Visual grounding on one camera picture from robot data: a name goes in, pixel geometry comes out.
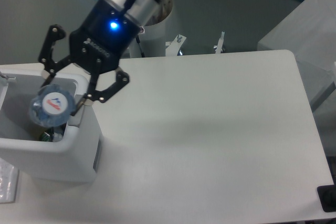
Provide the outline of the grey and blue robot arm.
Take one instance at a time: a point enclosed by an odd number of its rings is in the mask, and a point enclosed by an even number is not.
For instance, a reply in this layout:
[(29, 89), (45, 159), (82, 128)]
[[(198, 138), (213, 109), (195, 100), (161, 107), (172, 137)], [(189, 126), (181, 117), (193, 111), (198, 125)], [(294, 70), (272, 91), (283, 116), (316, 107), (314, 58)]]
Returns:
[(44, 65), (43, 85), (56, 73), (74, 63), (91, 75), (88, 88), (71, 110), (74, 116), (88, 102), (105, 103), (129, 83), (119, 60), (164, 0), (98, 0), (82, 25), (69, 36), (69, 55), (54, 62), (53, 46), (64, 39), (65, 31), (51, 25), (38, 61)]

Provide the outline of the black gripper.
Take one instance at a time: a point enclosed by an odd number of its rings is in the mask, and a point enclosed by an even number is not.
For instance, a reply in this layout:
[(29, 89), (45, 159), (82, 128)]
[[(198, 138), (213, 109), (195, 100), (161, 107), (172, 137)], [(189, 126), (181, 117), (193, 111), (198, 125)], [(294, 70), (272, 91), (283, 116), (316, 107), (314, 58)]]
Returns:
[[(38, 57), (38, 62), (44, 65), (41, 87), (51, 84), (56, 74), (72, 62), (91, 73), (88, 88), (71, 116), (84, 105), (107, 102), (130, 82), (130, 76), (118, 66), (122, 54), (140, 31), (140, 26), (126, 17), (134, 3), (135, 0), (126, 0), (118, 11), (105, 0), (98, 0), (82, 25), (71, 32), (70, 55), (59, 61), (53, 60), (53, 50), (56, 42), (66, 37), (66, 32), (57, 24), (49, 26)], [(97, 59), (101, 60), (101, 67), (94, 68)], [(115, 82), (104, 90), (97, 90), (99, 76), (113, 70)]]

